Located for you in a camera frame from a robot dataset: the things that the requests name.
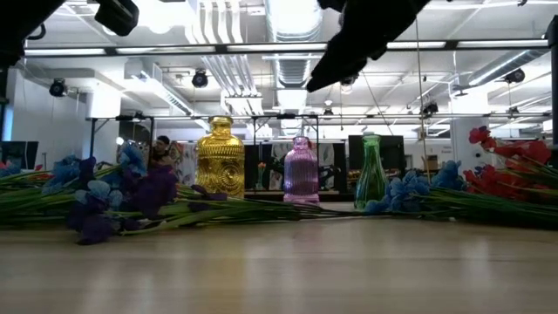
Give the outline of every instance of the cable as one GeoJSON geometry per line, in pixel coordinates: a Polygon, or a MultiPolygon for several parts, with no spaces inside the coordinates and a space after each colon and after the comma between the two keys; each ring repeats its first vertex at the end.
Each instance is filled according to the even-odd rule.
{"type": "Polygon", "coordinates": [[[378,108],[378,112],[382,116],[382,119],[384,120],[384,123],[387,126],[387,129],[390,131],[391,136],[393,136],[393,132],[391,131],[390,124],[387,123],[387,120],[385,119],[384,114],[382,113],[382,109],[380,108],[380,105],[378,104],[378,101],[376,100],[376,96],[374,96],[374,92],[372,91],[372,88],[370,87],[370,84],[368,84],[368,78],[366,78],[366,76],[364,75],[364,72],[361,71],[361,74],[363,75],[364,80],[366,81],[366,86],[368,86],[368,90],[370,91],[370,94],[372,95],[372,99],[374,99],[374,104],[376,104],[376,107],[378,108]]]}

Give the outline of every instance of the spotlight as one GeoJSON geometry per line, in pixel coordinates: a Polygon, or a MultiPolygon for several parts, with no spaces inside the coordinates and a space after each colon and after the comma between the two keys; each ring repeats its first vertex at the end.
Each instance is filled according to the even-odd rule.
{"type": "Polygon", "coordinates": [[[323,109],[323,115],[333,115],[333,110],[331,110],[331,108],[325,108],[323,109]]]}
{"type": "Polygon", "coordinates": [[[68,86],[65,84],[65,79],[55,78],[52,82],[49,93],[54,97],[64,97],[68,94],[68,86]]]}
{"type": "Polygon", "coordinates": [[[425,108],[422,110],[422,113],[426,116],[426,118],[432,117],[434,113],[438,112],[438,104],[435,101],[431,101],[430,103],[426,104],[425,108]]]}
{"type": "Polygon", "coordinates": [[[341,92],[342,93],[351,93],[352,92],[352,85],[355,84],[355,81],[358,79],[358,73],[346,78],[343,78],[339,81],[341,84],[341,92]]]}
{"type": "Polygon", "coordinates": [[[522,69],[517,69],[506,75],[503,79],[508,84],[521,83],[525,79],[525,72],[522,69]]]}
{"type": "Polygon", "coordinates": [[[198,69],[195,71],[195,75],[192,78],[192,85],[196,88],[203,88],[208,85],[208,76],[204,69],[198,69]]]}

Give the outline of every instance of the glass bottle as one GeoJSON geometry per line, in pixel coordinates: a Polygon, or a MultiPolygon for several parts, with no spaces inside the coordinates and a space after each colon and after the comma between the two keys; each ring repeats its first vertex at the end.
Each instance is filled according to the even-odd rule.
{"type": "Polygon", "coordinates": [[[317,157],[305,136],[293,139],[295,146],[285,156],[284,201],[319,203],[317,157]]]}
{"type": "Polygon", "coordinates": [[[198,140],[196,184],[209,193],[244,196],[244,144],[231,134],[233,120],[227,116],[209,119],[211,134],[198,140]]]}
{"type": "Polygon", "coordinates": [[[364,209],[368,201],[380,201],[384,197],[387,177],[380,159],[380,136],[365,135],[363,169],[355,191],[355,208],[364,209]]]}

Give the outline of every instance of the ceiling light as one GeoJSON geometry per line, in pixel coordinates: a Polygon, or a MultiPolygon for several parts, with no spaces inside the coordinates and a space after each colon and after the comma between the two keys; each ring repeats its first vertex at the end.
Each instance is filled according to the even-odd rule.
{"type": "Polygon", "coordinates": [[[300,51],[300,52],[322,52],[325,51],[325,43],[304,43],[304,44],[232,44],[228,46],[230,52],[275,52],[275,51],[300,51]]]}
{"type": "Polygon", "coordinates": [[[150,46],[150,47],[130,47],[116,48],[119,55],[138,55],[138,54],[179,54],[179,53],[212,53],[215,52],[214,46],[191,45],[182,47],[172,46],[150,46]]]}
{"type": "Polygon", "coordinates": [[[502,48],[502,47],[548,47],[548,41],[543,39],[518,40],[463,40],[457,44],[458,48],[502,48]]]}
{"type": "Polygon", "coordinates": [[[426,48],[442,48],[446,45],[446,42],[440,42],[440,41],[434,41],[434,42],[429,42],[429,41],[425,41],[425,42],[391,42],[391,43],[387,43],[387,48],[388,49],[417,49],[418,48],[422,48],[422,49],[426,49],[426,48]]]}
{"type": "Polygon", "coordinates": [[[26,57],[48,57],[48,56],[102,56],[106,52],[102,48],[79,48],[79,49],[25,49],[26,57]]]}

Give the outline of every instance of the table surface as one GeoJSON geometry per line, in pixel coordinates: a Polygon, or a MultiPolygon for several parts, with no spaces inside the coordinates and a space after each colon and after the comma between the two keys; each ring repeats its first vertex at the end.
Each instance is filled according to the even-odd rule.
{"type": "Polygon", "coordinates": [[[341,219],[0,231],[0,313],[558,313],[558,233],[341,219]]]}

